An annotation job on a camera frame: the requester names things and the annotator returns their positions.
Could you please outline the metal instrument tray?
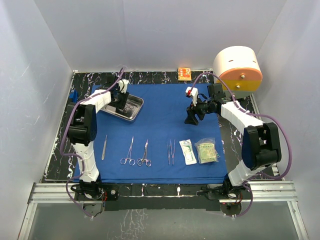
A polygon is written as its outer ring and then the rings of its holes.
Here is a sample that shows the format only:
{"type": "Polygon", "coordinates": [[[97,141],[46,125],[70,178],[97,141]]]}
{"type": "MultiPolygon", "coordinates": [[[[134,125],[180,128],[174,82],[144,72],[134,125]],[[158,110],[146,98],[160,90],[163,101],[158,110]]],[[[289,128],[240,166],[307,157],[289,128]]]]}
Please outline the metal instrument tray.
{"type": "Polygon", "coordinates": [[[119,104],[116,102],[111,102],[105,105],[101,111],[119,118],[123,121],[133,123],[144,105],[144,100],[140,97],[129,94],[126,103],[119,104]]]}

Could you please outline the white packet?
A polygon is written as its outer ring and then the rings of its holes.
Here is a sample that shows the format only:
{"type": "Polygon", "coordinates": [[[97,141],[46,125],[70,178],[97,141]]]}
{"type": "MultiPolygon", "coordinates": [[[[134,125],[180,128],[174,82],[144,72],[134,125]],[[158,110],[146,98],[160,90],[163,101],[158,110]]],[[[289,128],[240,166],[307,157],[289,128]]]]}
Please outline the white packet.
{"type": "Polygon", "coordinates": [[[180,147],[182,149],[182,153],[184,156],[185,164],[188,165],[194,165],[197,163],[194,151],[193,151],[193,146],[192,142],[190,139],[188,140],[181,140],[179,142],[180,147]]]}

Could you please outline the green suture packet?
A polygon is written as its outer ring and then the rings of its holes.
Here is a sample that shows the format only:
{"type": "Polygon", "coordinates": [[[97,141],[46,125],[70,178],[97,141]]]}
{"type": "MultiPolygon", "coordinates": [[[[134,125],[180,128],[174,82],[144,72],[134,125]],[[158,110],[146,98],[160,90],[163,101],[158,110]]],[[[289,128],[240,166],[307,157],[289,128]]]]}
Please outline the green suture packet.
{"type": "Polygon", "coordinates": [[[196,142],[195,148],[200,164],[216,163],[220,155],[216,150],[216,141],[213,137],[203,138],[196,142]]]}

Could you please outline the steel forceps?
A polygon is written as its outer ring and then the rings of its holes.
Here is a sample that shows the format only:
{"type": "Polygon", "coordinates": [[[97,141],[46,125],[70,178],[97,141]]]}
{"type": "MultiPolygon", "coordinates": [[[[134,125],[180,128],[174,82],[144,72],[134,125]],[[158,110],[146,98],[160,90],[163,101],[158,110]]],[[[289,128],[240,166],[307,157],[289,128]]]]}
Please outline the steel forceps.
{"type": "Polygon", "coordinates": [[[174,165],[176,140],[170,141],[171,164],[174,165]]]}

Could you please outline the blue surgical drape cloth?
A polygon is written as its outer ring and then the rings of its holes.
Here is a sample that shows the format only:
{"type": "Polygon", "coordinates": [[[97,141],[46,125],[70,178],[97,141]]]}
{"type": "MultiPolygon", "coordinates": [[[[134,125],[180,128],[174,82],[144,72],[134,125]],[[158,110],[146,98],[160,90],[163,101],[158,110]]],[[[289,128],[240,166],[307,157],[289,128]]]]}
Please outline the blue surgical drape cloth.
{"type": "Polygon", "coordinates": [[[204,117],[198,125],[185,124],[186,109],[190,98],[186,97],[186,84],[132,84],[131,95],[144,100],[143,107],[134,122],[99,111],[96,115],[97,135],[93,142],[94,157],[103,183],[129,184],[220,184],[226,174],[219,121],[216,114],[204,117]],[[105,158],[102,151],[105,137],[105,158]],[[135,165],[122,165],[134,137],[131,158],[135,165]],[[191,140],[193,144],[204,138],[215,138],[218,162],[185,164],[180,141],[191,140]],[[151,166],[137,165],[144,154],[148,140],[147,159],[151,166]],[[167,143],[175,140],[174,165],[170,155],[168,165],[167,143]]]}

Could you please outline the steel scalpel handle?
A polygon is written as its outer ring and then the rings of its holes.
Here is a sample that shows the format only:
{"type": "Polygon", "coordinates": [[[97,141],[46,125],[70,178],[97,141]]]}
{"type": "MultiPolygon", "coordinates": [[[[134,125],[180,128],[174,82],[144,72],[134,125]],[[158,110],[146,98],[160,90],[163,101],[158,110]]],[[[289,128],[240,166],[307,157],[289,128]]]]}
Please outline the steel scalpel handle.
{"type": "Polygon", "coordinates": [[[104,139],[104,143],[103,143],[103,148],[102,148],[102,154],[101,154],[101,160],[102,160],[102,161],[105,159],[106,146],[107,146],[107,138],[108,138],[108,135],[105,135],[105,139],[104,139]]]}

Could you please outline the steel ring-handle scissors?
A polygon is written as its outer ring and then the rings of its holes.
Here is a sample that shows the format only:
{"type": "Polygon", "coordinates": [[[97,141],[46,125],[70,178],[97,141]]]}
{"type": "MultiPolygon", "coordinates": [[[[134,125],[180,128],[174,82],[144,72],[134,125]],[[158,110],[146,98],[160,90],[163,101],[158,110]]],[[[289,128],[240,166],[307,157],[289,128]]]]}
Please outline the steel ring-handle scissors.
{"type": "Polygon", "coordinates": [[[141,158],[138,158],[136,161],[136,164],[139,167],[141,167],[143,164],[145,164],[147,167],[150,167],[152,165],[151,160],[147,159],[147,153],[148,153],[148,140],[146,140],[146,143],[144,145],[143,156],[141,158]]]}

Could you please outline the pink cylindrical tissue phantom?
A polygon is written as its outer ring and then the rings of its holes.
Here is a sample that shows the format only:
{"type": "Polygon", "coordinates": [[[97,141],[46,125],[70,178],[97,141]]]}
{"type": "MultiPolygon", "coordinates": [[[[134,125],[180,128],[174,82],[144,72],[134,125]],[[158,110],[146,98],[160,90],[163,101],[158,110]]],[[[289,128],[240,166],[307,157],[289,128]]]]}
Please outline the pink cylindrical tissue phantom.
{"type": "Polygon", "coordinates": [[[247,46],[230,46],[221,50],[213,61],[212,69],[237,99],[254,93],[263,80],[256,54],[247,46]]]}

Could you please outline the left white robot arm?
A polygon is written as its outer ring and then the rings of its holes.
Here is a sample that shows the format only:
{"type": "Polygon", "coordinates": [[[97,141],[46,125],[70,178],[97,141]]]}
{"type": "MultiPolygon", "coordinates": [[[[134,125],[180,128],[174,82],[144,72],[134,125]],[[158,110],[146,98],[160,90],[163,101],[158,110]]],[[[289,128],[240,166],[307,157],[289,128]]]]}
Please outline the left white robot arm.
{"type": "Polygon", "coordinates": [[[129,96],[129,80],[111,77],[105,85],[98,87],[88,98],[75,104],[72,110],[67,136],[77,155],[79,180],[90,183],[86,194],[93,200],[103,195],[102,185],[96,183],[100,173],[94,154],[94,140],[97,136],[97,113],[106,106],[123,110],[129,96]]]}

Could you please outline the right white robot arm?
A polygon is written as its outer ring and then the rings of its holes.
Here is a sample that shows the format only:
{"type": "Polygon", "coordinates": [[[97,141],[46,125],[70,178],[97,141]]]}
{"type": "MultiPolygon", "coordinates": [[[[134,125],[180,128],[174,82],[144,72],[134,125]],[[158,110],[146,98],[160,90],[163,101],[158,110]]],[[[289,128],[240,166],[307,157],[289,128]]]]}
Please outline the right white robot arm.
{"type": "Polygon", "coordinates": [[[228,120],[242,135],[242,160],[223,181],[223,194],[233,199],[245,181],[282,159],[279,130],[273,122],[263,122],[250,115],[238,101],[226,99],[221,83],[207,86],[209,98],[200,99],[198,89],[187,87],[185,95],[192,99],[187,107],[185,124],[197,126],[206,114],[218,114],[228,120]]]}

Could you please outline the small blue plastic clip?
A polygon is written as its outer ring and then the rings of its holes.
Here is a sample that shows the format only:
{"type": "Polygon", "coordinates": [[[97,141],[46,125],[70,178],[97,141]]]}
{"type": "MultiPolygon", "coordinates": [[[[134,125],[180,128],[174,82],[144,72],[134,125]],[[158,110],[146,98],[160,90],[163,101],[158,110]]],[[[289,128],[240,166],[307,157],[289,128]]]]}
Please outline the small blue plastic clip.
{"type": "Polygon", "coordinates": [[[77,101],[78,101],[78,92],[75,89],[73,89],[68,96],[67,102],[68,103],[77,103],[77,101]]]}

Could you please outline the small orange circuit board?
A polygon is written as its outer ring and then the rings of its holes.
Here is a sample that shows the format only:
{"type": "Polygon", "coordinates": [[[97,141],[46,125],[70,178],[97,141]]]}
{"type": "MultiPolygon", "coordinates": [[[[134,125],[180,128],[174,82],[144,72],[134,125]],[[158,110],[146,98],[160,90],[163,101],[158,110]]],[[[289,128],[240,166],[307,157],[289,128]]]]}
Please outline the small orange circuit board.
{"type": "Polygon", "coordinates": [[[179,67],[177,69],[177,79],[178,81],[181,81],[181,82],[191,81],[192,80],[191,69],[187,67],[179,67]]]}

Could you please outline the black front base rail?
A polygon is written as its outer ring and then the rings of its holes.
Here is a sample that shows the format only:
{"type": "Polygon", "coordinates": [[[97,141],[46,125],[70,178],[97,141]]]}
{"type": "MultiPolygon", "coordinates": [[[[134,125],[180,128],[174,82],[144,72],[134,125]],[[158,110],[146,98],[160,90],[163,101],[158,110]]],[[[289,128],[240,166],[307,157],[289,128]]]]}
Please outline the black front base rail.
{"type": "Polygon", "coordinates": [[[106,184],[105,211],[120,210],[180,210],[220,211],[222,206],[236,206],[250,200],[242,190],[237,196],[213,191],[213,184],[106,184]]]}

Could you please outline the aluminium frame extrusion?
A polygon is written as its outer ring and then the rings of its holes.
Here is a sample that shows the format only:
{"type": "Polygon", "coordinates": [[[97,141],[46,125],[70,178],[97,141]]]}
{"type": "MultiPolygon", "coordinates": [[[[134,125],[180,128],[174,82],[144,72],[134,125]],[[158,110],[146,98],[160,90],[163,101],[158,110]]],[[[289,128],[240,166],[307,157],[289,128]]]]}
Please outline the aluminium frame extrusion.
{"type": "Polygon", "coordinates": [[[109,184],[107,200],[33,185],[20,240],[307,240],[292,181],[253,181],[238,200],[202,185],[109,184]]]}

